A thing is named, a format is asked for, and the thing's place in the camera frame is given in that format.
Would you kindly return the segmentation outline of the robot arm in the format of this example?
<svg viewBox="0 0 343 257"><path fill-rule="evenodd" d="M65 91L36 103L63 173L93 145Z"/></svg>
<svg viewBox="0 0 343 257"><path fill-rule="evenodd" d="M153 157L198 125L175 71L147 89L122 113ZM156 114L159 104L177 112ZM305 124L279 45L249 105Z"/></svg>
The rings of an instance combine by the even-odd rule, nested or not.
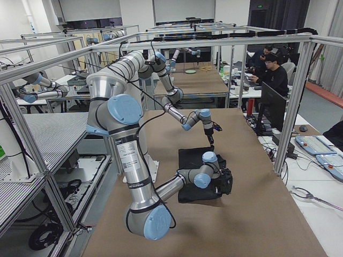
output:
<svg viewBox="0 0 343 257"><path fill-rule="evenodd" d="M182 99L183 92L172 84L164 57L159 52L145 59L143 52L132 51L106 66L102 73L107 77L107 84L116 87L114 96L107 101L107 104L109 113L122 127L134 126L137 128L143 116L141 106L134 97L124 94L126 86L135 86L133 82L135 75L143 80L149 78L152 73L156 73L166 90L166 96L161 100L164 112L177 119L186 131L201 121L210 145L214 144L213 130L221 130L221 127L212 122L208 109L195 110L188 116L184 116L174 107Z"/></svg>
<svg viewBox="0 0 343 257"><path fill-rule="evenodd" d="M139 102L126 94L126 83L119 76L97 72L87 77L91 90L87 131L111 137L125 172L132 203L127 208L124 221L133 234L149 240L159 240L175 222L165 201L186 184L209 188L214 194L229 194L233 178L229 169L221 168L216 154L207 151L202 155L202 165L195 169L177 170L175 176L155 188L153 179L139 145L139 121L143 111Z"/></svg>

